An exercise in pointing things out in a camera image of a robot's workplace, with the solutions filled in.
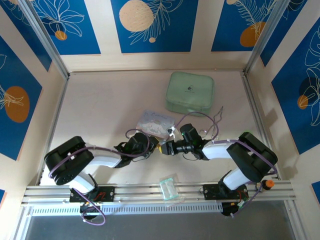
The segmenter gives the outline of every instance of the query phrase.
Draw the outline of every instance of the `white line art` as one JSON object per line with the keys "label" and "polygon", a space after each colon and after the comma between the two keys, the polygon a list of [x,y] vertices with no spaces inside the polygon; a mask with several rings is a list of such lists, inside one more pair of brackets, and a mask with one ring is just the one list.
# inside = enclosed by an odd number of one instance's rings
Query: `white line art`
{"label": "white line art", "polygon": [[320,124],[320,26],[312,36],[304,64],[309,86],[298,98],[298,107],[304,110],[311,106],[310,125],[315,127]]}
{"label": "white line art", "polygon": [[[283,17],[287,20],[290,11],[298,11],[306,0],[291,0],[288,4]],[[235,5],[238,8],[240,17],[246,21],[249,26],[240,37],[240,43],[244,47],[253,47],[256,45],[261,35],[266,21],[275,8],[278,0],[264,0],[261,7],[256,4],[257,0],[226,0],[229,5]]]}
{"label": "white line art", "polygon": [[28,22],[28,20],[26,19],[26,16],[24,15],[24,13],[21,11],[19,5],[18,5],[18,0],[1,0],[4,5],[10,10],[10,12],[12,13],[12,15],[20,20],[21,22],[23,22],[25,25],[30,26],[30,23]]}
{"label": "white line art", "polygon": [[34,0],[32,5],[50,35],[61,41],[67,39],[67,33],[82,37],[83,32],[77,24],[85,16],[69,10],[69,0]]}
{"label": "white line art", "polygon": [[129,0],[120,12],[119,18],[125,29],[132,34],[130,45],[143,40],[154,43],[166,26],[170,26],[169,14],[178,9],[183,0]]}
{"label": "white line art", "polygon": [[[3,68],[3,66],[6,63],[7,56],[0,54],[0,70]],[[5,105],[8,107],[10,104],[17,104],[20,106],[23,106],[24,104],[21,102],[24,99],[24,97],[16,98],[10,94],[8,94],[0,85],[0,110],[4,108]]]}

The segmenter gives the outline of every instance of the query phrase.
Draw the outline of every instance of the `vent grille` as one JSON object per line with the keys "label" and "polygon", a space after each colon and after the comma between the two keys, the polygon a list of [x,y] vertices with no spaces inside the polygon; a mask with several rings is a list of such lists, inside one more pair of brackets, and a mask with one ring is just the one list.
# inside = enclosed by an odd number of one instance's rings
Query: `vent grille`
{"label": "vent grille", "polygon": [[[221,213],[222,204],[211,203],[180,203],[174,206],[165,204],[113,204],[103,205],[105,215],[131,215],[131,214],[179,214],[179,213]],[[96,215],[98,211],[88,213]],[[79,206],[35,206],[32,216],[74,216],[79,215]]]}

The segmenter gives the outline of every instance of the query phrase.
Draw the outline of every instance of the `orange cap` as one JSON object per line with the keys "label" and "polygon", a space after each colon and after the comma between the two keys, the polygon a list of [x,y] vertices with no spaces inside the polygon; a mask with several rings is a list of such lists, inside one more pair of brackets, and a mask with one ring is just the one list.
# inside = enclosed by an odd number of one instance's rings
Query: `orange cap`
{"label": "orange cap", "polygon": [[267,180],[265,182],[265,185],[268,187],[268,188],[272,188],[274,185],[275,185],[275,182],[272,181],[272,180]]}

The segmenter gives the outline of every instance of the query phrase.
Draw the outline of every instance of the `green plastic case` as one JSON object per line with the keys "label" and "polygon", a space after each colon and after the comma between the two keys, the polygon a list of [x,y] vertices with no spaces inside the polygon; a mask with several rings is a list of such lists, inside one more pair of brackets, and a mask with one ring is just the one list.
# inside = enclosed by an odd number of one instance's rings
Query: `green plastic case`
{"label": "green plastic case", "polygon": [[211,77],[176,71],[166,91],[165,108],[181,114],[193,111],[209,114],[214,92],[215,81]]}

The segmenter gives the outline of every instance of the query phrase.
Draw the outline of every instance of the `wire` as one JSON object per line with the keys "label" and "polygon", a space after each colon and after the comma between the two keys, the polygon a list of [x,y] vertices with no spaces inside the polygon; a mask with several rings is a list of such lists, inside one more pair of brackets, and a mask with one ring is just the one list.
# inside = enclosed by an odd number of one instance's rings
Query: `wire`
{"label": "wire", "polygon": [[[269,162],[264,156],[262,156],[260,153],[258,153],[256,150],[254,150],[252,147],[250,147],[248,144],[240,141],[240,140],[219,140],[219,141],[212,141],[213,144],[227,144],[227,143],[238,143],[242,146],[244,146],[246,149],[250,150],[251,152],[253,152],[255,155],[257,155],[262,161],[264,161],[270,168],[273,169],[273,173],[270,173],[268,175],[271,175],[271,174],[277,174],[278,170],[276,169],[276,167],[271,163]],[[257,190],[257,192],[247,201],[244,203],[243,207],[240,208],[235,214],[232,214],[232,218],[234,218],[237,214],[239,214],[240,211],[242,211],[242,209],[245,208],[245,206],[249,205],[252,200],[258,195],[258,193],[261,191],[262,189],[262,183],[260,184],[260,187],[259,189]]]}
{"label": "wire", "polygon": [[213,144],[227,144],[227,143],[237,143],[240,144],[242,146],[244,146],[246,149],[250,150],[251,152],[253,152],[255,155],[257,155],[262,161],[264,161],[270,168],[273,169],[273,173],[272,174],[277,174],[278,170],[276,169],[276,167],[269,162],[264,156],[262,156],[259,152],[257,152],[256,150],[254,150],[252,147],[250,147],[248,144],[240,141],[240,140],[219,140],[219,141],[212,141]]}
{"label": "wire", "polygon": [[144,158],[142,158],[142,159],[139,159],[139,160],[131,160],[132,162],[134,162],[134,163],[137,163],[137,162],[139,162],[139,161],[142,161],[142,160],[146,160],[146,158],[144,157]]}
{"label": "wire", "polygon": [[178,127],[178,125],[183,121],[183,119],[185,119],[186,116],[191,115],[191,114],[201,114],[201,115],[204,115],[204,116],[206,116],[207,118],[209,118],[209,119],[213,122],[213,125],[214,125],[215,128],[216,128],[216,133],[215,133],[215,135],[214,135],[214,137],[213,137],[212,139],[216,139],[216,137],[217,137],[218,134],[219,134],[219,127],[218,127],[217,123],[215,122],[215,120],[213,120],[212,117],[210,117],[209,115],[207,115],[207,114],[205,114],[205,113],[203,113],[203,112],[200,112],[200,111],[191,111],[191,112],[185,114],[185,115],[180,119],[180,121],[178,121],[178,123],[175,125],[175,128]]}
{"label": "wire", "polygon": [[236,213],[234,213],[234,214],[231,215],[232,218],[234,218],[234,217],[235,217],[236,215],[238,215],[246,206],[248,206],[248,205],[252,202],[252,200],[258,195],[258,193],[260,193],[261,189],[262,189],[262,183],[261,183],[259,189],[254,193],[254,195],[253,195],[248,201],[246,201],[246,202],[243,204],[243,207],[239,208],[239,210],[238,210]]}
{"label": "wire", "polygon": [[241,192],[240,191],[237,191],[237,193],[239,194],[239,197],[240,197],[240,199],[239,199],[239,203],[241,202],[241,199],[242,199],[242,197],[241,197]]}
{"label": "wire", "polygon": [[[213,116],[213,120],[215,121],[216,124],[218,124],[218,123],[222,120],[222,113],[223,113],[223,111],[224,111],[224,106],[222,106],[222,107],[220,108],[220,110]],[[208,135],[208,133],[210,132],[210,130],[212,129],[212,127],[214,127],[213,130],[212,130],[212,134],[211,134],[211,139],[212,139],[212,137],[213,137],[213,135],[214,135],[214,133],[215,133],[215,130],[216,130],[216,126],[215,126],[214,124],[212,124],[212,125],[208,128],[208,130],[203,130],[203,129],[201,129],[200,132],[202,131],[202,132],[205,133],[205,135],[204,135],[204,136],[201,136],[201,137],[202,137],[202,138],[205,138],[205,137]]]}
{"label": "wire", "polygon": [[186,158],[185,154],[182,153],[182,157],[185,159],[185,160],[189,160],[189,161],[197,161],[198,159],[189,159],[189,158]]}
{"label": "wire", "polygon": [[145,150],[143,151],[143,153],[140,153],[140,154],[127,154],[127,153],[115,151],[115,150],[112,150],[112,149],[110,149],[110,148],[101,147],[101,146],[86,146],[86,147],[83,147],[83,148],[81,148],[81,149],[73,152],[72,154],[68,155],[65,159],[63,159],[63,160],[62,160],[61,162],[59,162],[56,166],[54,166],[54,167],[51,169],[51,171],[49,172],[49,174],[48,174],[49,178],[53,179],[52,174],[53,174],[58,168],[60,168],[66,161],[70,160],[71,157],[73,157],[73,156],[75,156],[75,155],[77,155],[77,154],[79,154],[79,153],[81,153],[81,152],[83,152],[83,151],[85,151],[85,150],[92,150],[92,149],[93,149],[93,150],[101,150],[101,151],[106,151],[106,152],[118,154],[118,155],[121,155],[121,156],[133,157],[133,158],[143,156],[143,155],[146,154],[146,153],[148,152],[148,150],[149,150],[149,146],[150,146],[149,136],[148,136],[145,132],[141,131],[140,129],[132,128],[132,129],[129,129],[128,131],[125,132],[126,138],[129,138],[129,137],[127,136],[128,132],[133,131],[133,130],[136,130],[136,131],[139,131],[139,132],[143,133],[143,134],[146,136],[147,140],[148,140],[147,145],[146,145],[146,148],[145,148]]}
{"label": "wire", "polygon": [[84,200],[86,200],[87,202],[91,203],[92,204],[92,207],[95,208],[103,217],[103,222],[100,222],[100,223],[94,223],[94,222],[91,222],[91,221],[87,221],[85,219],[85,212],[86,211],[83,211],[81,217],[83,219],[83,221],[87,224],[90,224],[90,225],[94,225],[94,226],[102,226],[106,223],[106,216],[104,215],[104,213],[101,211],[101,209],[99,207],[97,207],[91,200],[89,200],[89,198],[87,198],[84,194],[82,194],[80,191],[78,191],[77,189],[73,188],[77,194],[79,194],[80,197],[82,197]]}
{"label": "wire", "polygon": [[244,194],[247,198],[249,198],[249,195],[248,195],[247,192],[245,192],[245,191],[241,191],[241,192],[243,192],[243,194]]}

